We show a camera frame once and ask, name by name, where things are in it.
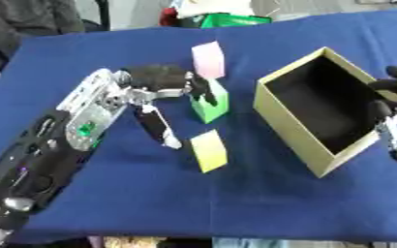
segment open box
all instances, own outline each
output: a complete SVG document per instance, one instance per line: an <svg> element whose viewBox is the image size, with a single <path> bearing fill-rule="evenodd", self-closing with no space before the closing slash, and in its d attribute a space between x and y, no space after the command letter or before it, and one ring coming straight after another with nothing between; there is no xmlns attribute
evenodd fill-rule
<svg viewBox="0 0 397 248"><path fill-rule="evenodd" d="M378 140L367 112L383 99L366 84L374 80L323 47L261 78L254 108L322 177Z"/></svg>

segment black jacket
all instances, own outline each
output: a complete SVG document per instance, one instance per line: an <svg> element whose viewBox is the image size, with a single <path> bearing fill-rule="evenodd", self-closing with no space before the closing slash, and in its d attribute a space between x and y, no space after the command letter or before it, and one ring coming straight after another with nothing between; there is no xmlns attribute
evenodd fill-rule
<svg viewBox="0 0 397 248"><path fill-rule="evenodd" d="M74 0L0 0L0 51L8 57L25 36L82 31Z"/></svg>

